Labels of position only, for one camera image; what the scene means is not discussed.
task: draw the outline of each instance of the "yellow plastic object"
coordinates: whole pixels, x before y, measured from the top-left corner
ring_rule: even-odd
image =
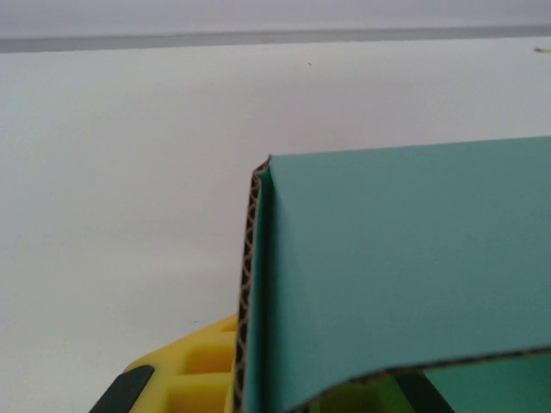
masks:
[[[155,373],[131,413],[230,413],[237,317],[231,316],[136,360]]]

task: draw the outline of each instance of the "white wall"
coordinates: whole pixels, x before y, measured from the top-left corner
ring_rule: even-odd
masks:
[[[549,23],[546,0],[0,0],[0,38]]]

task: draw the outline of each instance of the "white table surface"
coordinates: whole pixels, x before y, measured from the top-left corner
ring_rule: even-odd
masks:
[[[237,309],[269,153],[551,135],[551,38],[0,55],[0,411]]]

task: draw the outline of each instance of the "green object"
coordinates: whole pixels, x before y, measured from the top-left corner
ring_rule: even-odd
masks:
[[[311,413],[415,413],[392,377],[372,385],[339,385],[316,408]]]
[[[547,138],[273,157],[247,411],[389,367],[551,344],[550,165]]]
[[[322,413],[319,401],[311,402],[308,407],[310,409],[308,413]]]

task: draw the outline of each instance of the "cardboard flap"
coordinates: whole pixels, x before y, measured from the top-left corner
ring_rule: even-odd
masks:
[[[551,411],[551,356],[511,358],[426,374],[458,413]]]
[[[247,411],[547,351],[550,164],[546,138],[273,157]]]

